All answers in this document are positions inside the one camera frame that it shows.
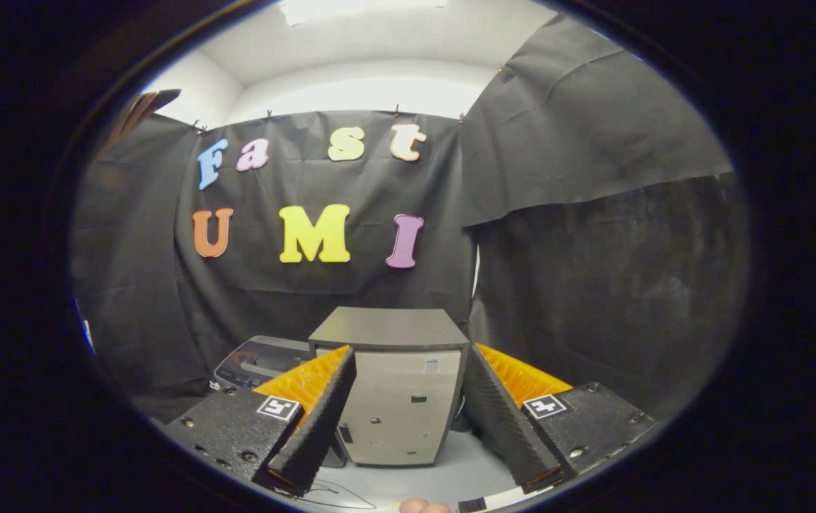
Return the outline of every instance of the ceiling light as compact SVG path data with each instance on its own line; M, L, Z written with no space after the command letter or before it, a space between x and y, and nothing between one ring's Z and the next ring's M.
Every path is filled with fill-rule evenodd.
M446 0L283 0L281 12L290 26L334 14L362 13L381 7L445 7Z

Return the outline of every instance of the black cloth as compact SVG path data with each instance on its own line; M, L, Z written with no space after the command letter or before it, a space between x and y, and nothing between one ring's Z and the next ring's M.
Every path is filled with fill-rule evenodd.
M76 300L101 366L130 396L188 388L210 372L184 322L174 271L177 198L199 139L189 125L153 115L88 168L78 192Z
M426 142L405 162L389 150L392 125L417 123ZM341 127L364 130L357 160L329 159L329 138ZM427 115L339 111L246 121L209 131L187 162L177 205L177 280L186 322L209 368L254 335L305 341L336 306L445 309L465 328L470 312L474 251L460 227L462 175L457 120ZM196 157L226 138L218 179L199 190ZM246 143L267 138L268 162L238 172ZM316 223L323 208L346 204L350 261L281 263L283 207L299 205ZM224 254L203 259L194 246L192 214L234 209ZM424 219L414 248L416 266L386 264L397 214ZM218 223L209 221L209 241Z
M731 170L668 81L573 20L555 17L502 67L463 121L465 225Z
M704 386L749 276L734 173L512 212L473 230L470 338L658 419Z

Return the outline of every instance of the white ceiling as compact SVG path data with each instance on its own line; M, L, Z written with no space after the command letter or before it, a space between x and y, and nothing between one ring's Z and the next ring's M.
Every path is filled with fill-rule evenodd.
M553 16L530 0L446 0L444 9L376 9L290 26L279 4L272 4L199 49L244 87L302 69L371 59L496 68Z

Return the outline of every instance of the cabinet top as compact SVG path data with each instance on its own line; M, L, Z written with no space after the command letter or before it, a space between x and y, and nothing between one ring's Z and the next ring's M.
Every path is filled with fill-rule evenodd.
M339 306L309 336L310 344L355 350L397 346L405 348L462 348L468 339L442 309L358 309Z

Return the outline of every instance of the white floor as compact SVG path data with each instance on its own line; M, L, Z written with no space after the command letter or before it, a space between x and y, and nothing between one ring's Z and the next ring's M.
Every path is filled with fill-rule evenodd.
M303 496L332 512L372 509L398 511L407 499L449 504L458 512L462 500L478 499L516 488L508 468L469 432L450 431L433 467L368 468L351 462L342 468L320 467L313 489Z

